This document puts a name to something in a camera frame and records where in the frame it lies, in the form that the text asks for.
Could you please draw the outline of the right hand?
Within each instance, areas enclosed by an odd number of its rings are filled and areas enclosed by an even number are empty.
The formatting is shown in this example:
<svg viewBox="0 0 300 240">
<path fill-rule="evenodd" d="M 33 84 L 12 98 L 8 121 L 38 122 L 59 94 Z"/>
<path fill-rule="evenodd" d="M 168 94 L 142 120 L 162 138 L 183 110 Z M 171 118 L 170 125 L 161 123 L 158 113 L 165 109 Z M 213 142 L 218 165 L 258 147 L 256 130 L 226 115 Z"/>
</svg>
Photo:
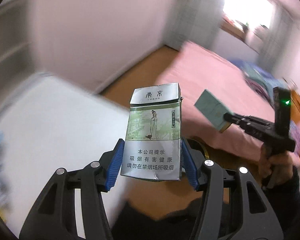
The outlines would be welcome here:
<svg viewBox="0 0 300 240">
<path fill-rule="evenodd" d="M 290 152 L 270 155 L 271 152 L 272 148 L 263 144 L 258 162 L 261 185 L 268 188 L 283 184 L 293 178 L 293 160 Z"/>
</svg>

